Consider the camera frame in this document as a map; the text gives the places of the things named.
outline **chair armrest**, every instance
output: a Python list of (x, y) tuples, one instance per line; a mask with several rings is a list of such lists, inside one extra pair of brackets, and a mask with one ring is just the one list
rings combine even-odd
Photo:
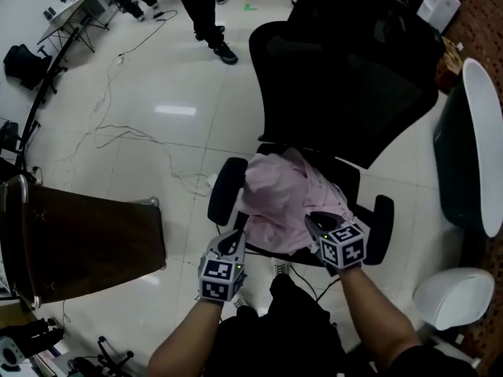
[(217, 225), (225, 226), (236, 202), (237, 193), (244, 185), (244, 172), (248, 161), (242, 158), (228, 158), (218, 174), (207, 207), (207, 217)]
[(377, 196), (374, 211), (357, 205), (354, 214), (370, 227), (367, 240), (366, 265), (379, 265), (384, 260), (390, 244), (395, 219), (395, 203), (386, 196)]

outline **pink cloth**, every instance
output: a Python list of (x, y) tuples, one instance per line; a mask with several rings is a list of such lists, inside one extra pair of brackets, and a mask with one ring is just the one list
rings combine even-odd
[(294, 148), (283, 156), (254, 156), (246, 170), (238, 209), (250, 215), (244, 227), (246, 240), (273, 253), (293, 254), (311, 245), (304, 218), (313, 211), (353, 220), (339, 187), (327, 181)]

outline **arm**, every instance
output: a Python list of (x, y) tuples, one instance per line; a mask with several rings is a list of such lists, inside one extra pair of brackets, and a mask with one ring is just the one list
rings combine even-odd
[(356, 331), (381, 371), (400, 353), (421, 345), (409, 319), (360, 268), (339, 270), (339, 275)]
[(199, 377), (210, 355), (223, 303), (200, 300), (150, 358), (148, 377)]

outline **desk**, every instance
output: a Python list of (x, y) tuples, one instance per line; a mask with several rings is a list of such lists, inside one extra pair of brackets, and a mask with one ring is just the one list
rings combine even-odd
[[(72, 24), (79, 24), (80, 26), (82, 26), (82, 30), (86, 33), (87, 41), (83, 37), (78, 35), (75, 38), (77, 40), (81, 40), (82, 42), (84, 42), (84, 45), (86, 45), (90, 49), (90, 51), (94, 53), (93, 45), (91, 44), (91, 40), (89, 38), (89, 35), (87, 34), (86, 26), (98, 27), (101, 29), (106, 29), (107, 31), (109, 31), (109, 28), (105, 24), (100, 22), (98, 18), (96, 18), (86, 9), (85, 7), (86, 2), (87, 0), (72, 0), (71, 2), (69, 2), (51, 20), (49, 27), (42, 34), (42, 37), (37, 42), (37, 45), (40, 45), (40, 43), (49, 39), (49, 42), (51, 42), (51, 44), (54, 46), (54, 49), (59, 51), (59, 49), (54, 45), (53, 41), (50, 38), (53, 36), (57, 36), (60, 41), (60, 46), (61, 48), (63, 48), (63, 42), (61, 41), (61, 39), (68, 39), (68, 36), (62, 35), (60, 31), (67, 32), (70, 34), (75, 30)], [(74, 18), (74, 16), (78, 12), (81, 12), (83, 14), (83, 17), (80, 19)], [(92, 24), (92, 21), (95, 21), (99, 25)], [(70, 31), (68, 32), (65, 29), (65, 27), (69, 27)]]

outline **black sleeve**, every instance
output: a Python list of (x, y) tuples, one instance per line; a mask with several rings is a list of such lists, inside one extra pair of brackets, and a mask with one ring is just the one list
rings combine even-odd
[(444, 355), (427, 346), (414, 346), (400, 353), (391, 364), (388, 375), (421, 377), (477, 377), (475, 369), (467, 362)]

